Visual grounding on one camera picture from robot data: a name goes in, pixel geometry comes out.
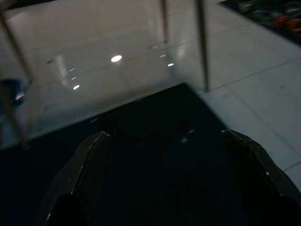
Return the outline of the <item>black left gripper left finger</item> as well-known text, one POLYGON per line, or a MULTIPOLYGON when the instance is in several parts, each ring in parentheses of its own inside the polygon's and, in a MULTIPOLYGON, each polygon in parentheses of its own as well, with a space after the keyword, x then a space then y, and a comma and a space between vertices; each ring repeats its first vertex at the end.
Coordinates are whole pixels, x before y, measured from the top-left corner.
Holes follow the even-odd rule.
POLYGON ((87 137, 57 173, 36 215, 37 226, 89 226, 103 189, 110 135, 87 137))

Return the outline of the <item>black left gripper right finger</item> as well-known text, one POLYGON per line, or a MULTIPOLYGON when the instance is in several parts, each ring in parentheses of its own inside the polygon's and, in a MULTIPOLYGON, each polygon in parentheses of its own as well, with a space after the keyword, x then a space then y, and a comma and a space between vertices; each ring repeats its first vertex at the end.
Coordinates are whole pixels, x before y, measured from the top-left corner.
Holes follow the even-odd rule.
POLYGON ((231 129, 221 132, 239 196, 251 226, 299 226, 301 193, 250 137, 231 129))

